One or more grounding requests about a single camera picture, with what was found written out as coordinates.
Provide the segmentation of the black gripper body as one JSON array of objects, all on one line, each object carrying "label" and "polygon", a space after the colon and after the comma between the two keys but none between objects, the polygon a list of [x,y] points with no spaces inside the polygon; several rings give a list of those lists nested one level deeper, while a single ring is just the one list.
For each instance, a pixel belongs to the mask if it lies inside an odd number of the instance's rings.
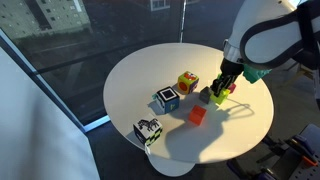
[{"label": "black gripper body", "polygon": [[244,66],[242,64],[223,59],[220,70],[223,77],[238,77],[244,71]]}]

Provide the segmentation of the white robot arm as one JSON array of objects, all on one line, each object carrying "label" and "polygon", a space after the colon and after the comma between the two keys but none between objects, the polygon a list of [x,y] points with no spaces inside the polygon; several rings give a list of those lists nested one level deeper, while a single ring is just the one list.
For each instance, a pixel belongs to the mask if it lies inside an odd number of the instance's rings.
[{"label": "white robot arm", "polygon": [[245,0],[224,42],[222,75],[211,89],[219,94],[249,65],[259,70],[294,59],[319,70],[320,0],[294,7],[288,0]]}]

